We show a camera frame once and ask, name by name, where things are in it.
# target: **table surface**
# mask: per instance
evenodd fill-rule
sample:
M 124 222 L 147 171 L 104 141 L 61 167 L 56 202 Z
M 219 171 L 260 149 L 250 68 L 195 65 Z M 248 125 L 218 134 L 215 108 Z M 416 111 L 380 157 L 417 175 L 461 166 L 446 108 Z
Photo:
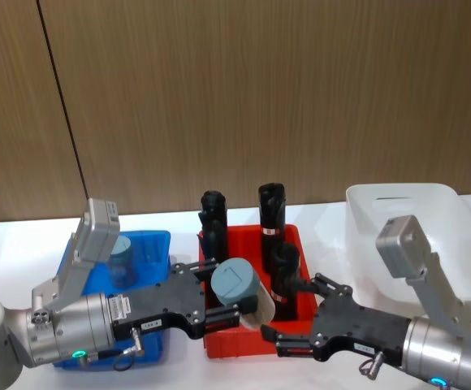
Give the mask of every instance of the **table surface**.
M 471 195 L 463 196 L 471 210 Z M 230 225 L 259 223 L 257 208 L 228 211 Z M 52 277 L 78 219 L 51 219 L 0 223 L 0 301 L 6 307 L 31 305 L 32 287 Z M 345 203 L 289 206 L 287 223 L 299 228 L 309 273 L 321 271 L 331 279 L 351 284 L 341 266 L 346 256 L 344 244 Z M 198 256 L 196 234 L 201 230 L 196 211 L 139 214 L 120 217 L 123 231 L 168 230 L 171 232 L 172 262 L 195 262 Z M 432 389 L 430 385 L 384 366 L 376 382 L 358 372 L 365 360 L 342 352 L 330 361 L 278 358 L 274 355 L 210 360 L 201 340 L 189 340 L 180 330 L 169 330 L 162 360 L 151 366 L 116 372 L 71 372 L 51 365 L 24 369 L 11 390 L 58 389 L 213 389 L 331 390 Z

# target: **white plastic bin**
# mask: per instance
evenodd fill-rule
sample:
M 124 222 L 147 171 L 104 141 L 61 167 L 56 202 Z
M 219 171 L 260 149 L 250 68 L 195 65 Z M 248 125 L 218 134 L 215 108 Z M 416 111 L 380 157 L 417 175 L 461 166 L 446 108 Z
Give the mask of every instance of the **white plastic bin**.
M 405 279 L 393 279 L 375 247 L 392 217 L 415 215 L 456 295 L 471 301 L 471 214 L 443 184 L 359 184 L 346 192 L 346 246 L 356 299 L 402 315 L 423 314 Z

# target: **wooden wall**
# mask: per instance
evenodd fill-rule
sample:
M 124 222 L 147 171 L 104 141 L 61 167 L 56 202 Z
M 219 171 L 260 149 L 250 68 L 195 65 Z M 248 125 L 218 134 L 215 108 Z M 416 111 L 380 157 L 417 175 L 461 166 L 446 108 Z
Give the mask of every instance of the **wooden wall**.
M 77 215 L 84 206 L 37 5 L 0 0 L 0 220 Z
M 0 69 L 0 218 L 79 214 L 36 10 L 6 4 L 0 67 L 19 70 Z M 255 206 L 272 180 L 290 204 L 343 200 L 368 182 L 471 193 L 471 0 L 40 5 L 89 195 L 124 214 L 197 209 L 216 188 L 229 206 Z M 7 72 L 23 96 L 6 95 Z M 26 137 L 38 147 L 21 147 Z M 21 186 L 22 214 L 11 214 Z

